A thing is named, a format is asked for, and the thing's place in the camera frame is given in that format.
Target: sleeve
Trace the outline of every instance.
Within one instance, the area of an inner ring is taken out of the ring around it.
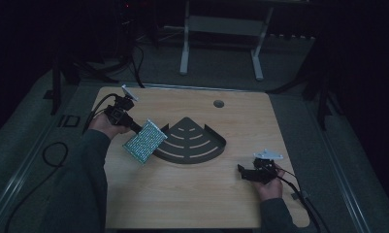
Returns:
[[[296,233],[299,228],[282,198],[264,201],[260,204],[262,233]]]
[[[104,232],[107,178],[104,171],[111,140],[87,130],[57,173],[40,232]]]

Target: person's left hand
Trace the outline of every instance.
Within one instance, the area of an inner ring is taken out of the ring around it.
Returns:
[[[122,125],[112,125],[109,118],[105,114],[100,114],[93,120],[91,120],[88,129],[98,130],[107,135],[107,137],[113,139],[117,134],[123,134],[130,131],[130,128]]]

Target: metal frame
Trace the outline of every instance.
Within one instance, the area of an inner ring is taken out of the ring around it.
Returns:
[[[63,113],[76,90],[65,91],[65,96],[62,98],[59,108],[52,118],[49,119],[47,125],[34,142],[30,152],[26,154],[24,160],[4,188],[3,193],[0,196],[0,228],[5,223],[7,214],[12,210],[12,207],[15,204],[14,202],[27,180],[36,157],[41,153],[40,149],[43,147],[51,130],[58,124],[58,120],[63,117]]]
[[[254,67],[255,79],[257,81],[262,81],[264,77],[258,55],[260,54],[264,38],[266,37],[267,28],[273,15],[273,10],[273,8],[269,8],[264,21],[191,16],[190,1],[187,0],[185,2],[184,45],[182,47],[179,73],[182,75],[187,75],[188,73],[188,56],[190,51],[188,36],[191,31],[245,35],[259,38],[257,46],[254,50],[251,50],[251,60]]]

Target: circular hole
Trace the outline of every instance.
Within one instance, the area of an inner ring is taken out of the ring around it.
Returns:
[[[214,101],[214,106],[216,108],[222,108],[222,107],[224,107],[224,102],[222,100],[215,100]]]

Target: hand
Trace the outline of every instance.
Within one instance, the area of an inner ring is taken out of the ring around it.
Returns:
[[[282,170],[281,167],[279,167],[277,164],[276,168],[278,170],[277,175],[279,177],[284,176],[284,170]],[[282,198],[282,182],[279,178],[275,178],[266,184],[256,182],[253,182],[252,184],[257,190],[260,200],[262,202],[267,201],[269,199]]]
[[[105,114],[100,114],[93,120],[91,120],[88,129],[98,130],[107,135],[107,137],[113,139],[117,134],[123,134],[130,131],[130,128],[126,128],[120,125],[112,125],[109,118]]]

